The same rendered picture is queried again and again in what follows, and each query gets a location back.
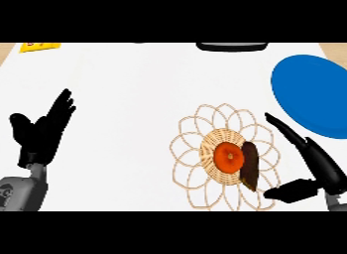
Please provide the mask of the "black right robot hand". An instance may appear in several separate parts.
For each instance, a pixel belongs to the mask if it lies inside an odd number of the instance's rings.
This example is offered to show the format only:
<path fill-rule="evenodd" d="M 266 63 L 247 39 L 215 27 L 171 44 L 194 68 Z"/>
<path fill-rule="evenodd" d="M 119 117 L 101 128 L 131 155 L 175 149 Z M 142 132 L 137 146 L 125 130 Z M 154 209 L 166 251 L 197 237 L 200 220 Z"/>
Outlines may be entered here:
<path fill-rule="evenodd" d="M 284 203 L 293 203 L 314 197 L 318 189 L 324 189 L 329 195 L 347 192 L 347 175 L 326 151 L 308 137 L 302 138 L 275 117 L 268 113 L 264 117 L 295 146 L 309 173 L 314 176 L 314 181 L 297 179 L 277 188 L 268 189 L 262 196 Z"/>

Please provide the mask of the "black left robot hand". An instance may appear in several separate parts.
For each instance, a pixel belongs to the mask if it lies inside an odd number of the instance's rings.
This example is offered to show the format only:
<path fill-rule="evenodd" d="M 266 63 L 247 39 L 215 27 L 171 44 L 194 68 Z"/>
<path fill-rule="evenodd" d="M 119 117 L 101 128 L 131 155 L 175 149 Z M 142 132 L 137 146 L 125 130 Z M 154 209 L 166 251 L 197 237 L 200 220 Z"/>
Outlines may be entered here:
<path fill-rule="evenodd" d="M 35 123 L 21 113 L 10 115 L 13 138 L 20 145 L 17 163 L 20 168 L 26 169 L 32 164 L 47 166 L 52 162 L 75 110 L 72 92 L 64 89 L 48 113 L 39 117 Z"/>

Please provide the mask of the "orange and brown squash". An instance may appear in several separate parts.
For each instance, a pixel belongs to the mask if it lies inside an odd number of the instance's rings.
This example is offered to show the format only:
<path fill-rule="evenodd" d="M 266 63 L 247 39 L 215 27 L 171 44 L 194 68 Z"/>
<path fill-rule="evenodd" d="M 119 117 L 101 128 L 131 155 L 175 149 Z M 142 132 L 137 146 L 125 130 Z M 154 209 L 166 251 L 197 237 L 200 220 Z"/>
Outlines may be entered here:
<path fill-rule="evenodd" d="M 259 179 L 259 153 L 256 145 L 244 142 L 238 147 L 222 142 L 213 151 L 213 163 L 224 174 L 240 174 L 240 181 L 250 191 L 256 190 Z"/>

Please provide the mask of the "blue plate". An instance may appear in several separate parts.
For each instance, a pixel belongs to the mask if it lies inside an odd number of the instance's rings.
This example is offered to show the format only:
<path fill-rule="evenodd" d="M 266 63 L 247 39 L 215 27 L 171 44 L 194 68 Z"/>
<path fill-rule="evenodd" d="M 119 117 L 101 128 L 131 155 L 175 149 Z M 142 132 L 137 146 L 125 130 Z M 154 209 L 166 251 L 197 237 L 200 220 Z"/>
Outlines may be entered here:
<path fill-rule="evenodd" d="M 347 139 L 347 69 L 321 57 L 295 55 L 275 64 L 269 85 L 292 120 L 317 135 Z"/>

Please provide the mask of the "woven wicker flower placemat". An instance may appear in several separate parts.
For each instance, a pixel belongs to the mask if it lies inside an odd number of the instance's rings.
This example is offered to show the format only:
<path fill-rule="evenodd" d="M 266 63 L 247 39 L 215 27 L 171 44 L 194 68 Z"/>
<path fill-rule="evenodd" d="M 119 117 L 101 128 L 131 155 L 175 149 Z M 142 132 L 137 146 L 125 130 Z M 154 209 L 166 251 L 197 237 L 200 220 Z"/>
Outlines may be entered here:
<path fill-rule="evenodd" d="M 280 151 L 269 128 L 253 113 L 224 103 L 202 104 L 178 121 L 169 143 L 172 183 L 199 210 L 274 208 L 264 192 L 280 186 Z"/>

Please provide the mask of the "yellow box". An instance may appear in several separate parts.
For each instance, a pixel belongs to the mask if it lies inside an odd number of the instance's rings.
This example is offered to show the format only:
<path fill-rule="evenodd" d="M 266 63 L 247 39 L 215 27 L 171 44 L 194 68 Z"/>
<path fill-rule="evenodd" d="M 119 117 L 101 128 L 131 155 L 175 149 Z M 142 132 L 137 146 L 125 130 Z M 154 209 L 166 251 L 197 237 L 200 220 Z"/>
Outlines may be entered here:
<path fill-rule="evenodd" d="M 57 49 L 61 46 L 60 43 L 23 43 L 18 53 Z"/>

